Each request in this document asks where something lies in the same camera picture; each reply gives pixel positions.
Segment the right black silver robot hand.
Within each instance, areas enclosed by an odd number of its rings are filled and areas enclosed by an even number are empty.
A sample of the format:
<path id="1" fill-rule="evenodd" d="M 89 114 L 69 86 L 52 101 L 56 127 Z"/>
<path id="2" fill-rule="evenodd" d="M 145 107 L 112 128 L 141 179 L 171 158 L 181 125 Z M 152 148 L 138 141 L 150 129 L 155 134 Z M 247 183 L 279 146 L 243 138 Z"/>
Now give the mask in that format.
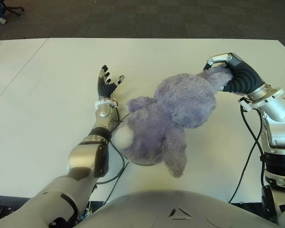
<path id="1" fill-rule="evenodd" d="M 265 84 L 259 74 L 235 53 L 224 53 L 210 57 L 203 70 L 208 70 L 216 63 L 225 64 L 233 75 L 232 79 L 220 88 L 230 93 L 250 94 Z"/>

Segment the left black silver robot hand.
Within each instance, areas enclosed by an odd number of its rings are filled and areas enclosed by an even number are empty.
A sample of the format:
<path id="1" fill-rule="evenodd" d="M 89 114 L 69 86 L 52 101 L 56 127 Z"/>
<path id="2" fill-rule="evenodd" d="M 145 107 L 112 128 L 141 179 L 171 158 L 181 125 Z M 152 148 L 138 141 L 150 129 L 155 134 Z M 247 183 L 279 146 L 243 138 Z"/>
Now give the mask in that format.
<path id="1" fill-rule="evenodd" d="M 97 81 L 97 92 L 99 98 L 110 98 L 115 89 L 124 81 L 125 76 L 119 76 L 115 81 L 111 82 L 109 79 L 110 73 L 108 72 L 107 65 L 103 65 Z"/>

